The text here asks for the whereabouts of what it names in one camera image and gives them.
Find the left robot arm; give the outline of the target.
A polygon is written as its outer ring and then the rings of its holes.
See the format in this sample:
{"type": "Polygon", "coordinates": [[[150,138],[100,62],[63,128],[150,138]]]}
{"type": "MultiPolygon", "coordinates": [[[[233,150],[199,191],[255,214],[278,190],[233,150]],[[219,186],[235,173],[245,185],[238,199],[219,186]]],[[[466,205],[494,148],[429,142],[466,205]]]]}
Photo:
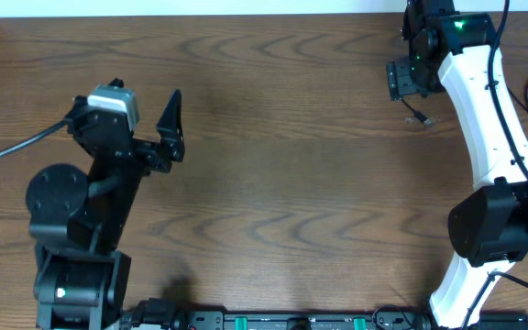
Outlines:
{"type": "Polygon", "coordinates": [[[136,94],[120,80],[76,96],[63,124],[90,170],[54,164],[27,187],[39,329],[105,329],[122,315],[131,258],[117,246],[142,179],[184,157],[181,91],[157,123],[159,141],[135,138],[138,120],[136,94]]]}

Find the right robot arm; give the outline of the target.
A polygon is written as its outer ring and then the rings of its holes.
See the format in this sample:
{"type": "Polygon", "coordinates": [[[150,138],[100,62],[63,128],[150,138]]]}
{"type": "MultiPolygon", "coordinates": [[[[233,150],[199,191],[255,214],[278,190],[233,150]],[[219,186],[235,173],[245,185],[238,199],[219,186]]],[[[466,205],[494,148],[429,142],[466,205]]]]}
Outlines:
{"type": "Polygon", "coordinates": [[[528,254],[528,139],[502,68],[503,24],[450,1],[411,1],[408,54],[387,66],[390,97],[446,93],[467,145],[473,193],[447,220],[454,255],[416,329],[527,329],[528,316],[484,314],[499,279],[528,254]]]}

